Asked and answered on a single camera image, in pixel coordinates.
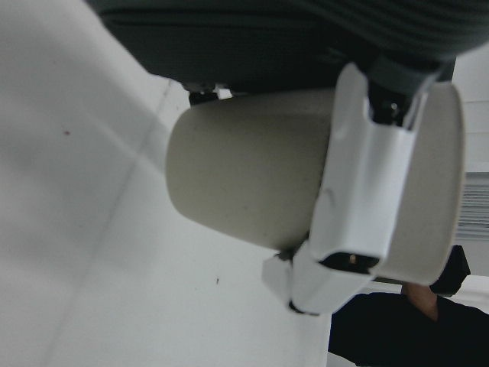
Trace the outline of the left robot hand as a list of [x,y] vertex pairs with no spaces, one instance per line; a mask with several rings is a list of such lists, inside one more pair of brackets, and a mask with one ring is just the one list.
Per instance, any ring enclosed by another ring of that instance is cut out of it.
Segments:
[[180,83],[167,190],[185,217],[273,249],[264,283],[333,313],[376,278],[435,284],[465,175],[455,59],[486,1],[92,1]]

